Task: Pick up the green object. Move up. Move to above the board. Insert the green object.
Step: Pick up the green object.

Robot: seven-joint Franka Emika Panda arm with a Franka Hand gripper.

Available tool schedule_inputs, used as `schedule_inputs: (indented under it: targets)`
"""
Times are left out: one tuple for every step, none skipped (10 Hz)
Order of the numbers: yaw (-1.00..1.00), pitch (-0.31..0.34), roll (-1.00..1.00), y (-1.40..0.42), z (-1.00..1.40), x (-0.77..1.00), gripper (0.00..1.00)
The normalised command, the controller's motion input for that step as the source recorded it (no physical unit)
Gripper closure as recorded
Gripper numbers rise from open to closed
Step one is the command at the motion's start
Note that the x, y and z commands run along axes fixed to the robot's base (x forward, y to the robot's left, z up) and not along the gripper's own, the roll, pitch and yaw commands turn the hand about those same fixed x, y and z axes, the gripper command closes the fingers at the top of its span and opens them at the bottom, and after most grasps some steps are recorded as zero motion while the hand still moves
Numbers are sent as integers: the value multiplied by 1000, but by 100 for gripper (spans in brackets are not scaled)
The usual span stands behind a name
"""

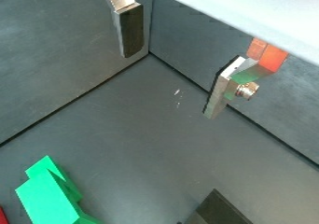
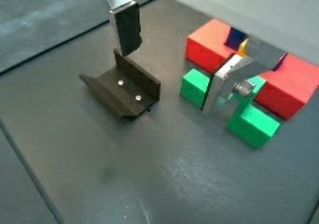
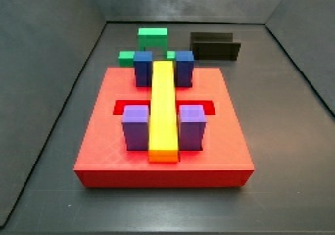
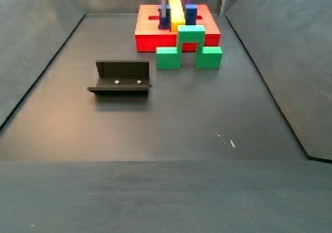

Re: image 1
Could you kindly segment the gripper metal right finger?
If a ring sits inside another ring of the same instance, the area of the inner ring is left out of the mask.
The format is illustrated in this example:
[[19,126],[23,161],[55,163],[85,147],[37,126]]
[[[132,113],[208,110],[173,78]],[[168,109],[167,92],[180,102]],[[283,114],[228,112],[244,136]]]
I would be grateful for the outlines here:
[[247,57],[235,56],[219,70],[203,114],[213,119],[235,97],[251,100],[261,77],[277,72],[288,53],[265,41],[253,38]]

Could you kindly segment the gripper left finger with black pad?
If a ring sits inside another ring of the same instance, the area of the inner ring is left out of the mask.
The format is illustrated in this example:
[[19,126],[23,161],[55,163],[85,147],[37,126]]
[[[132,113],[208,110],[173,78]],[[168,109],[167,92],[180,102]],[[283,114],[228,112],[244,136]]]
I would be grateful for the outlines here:
[[120,52],[129,58],[143,48],[143,5],[136,0],[105,0],[112,9]]

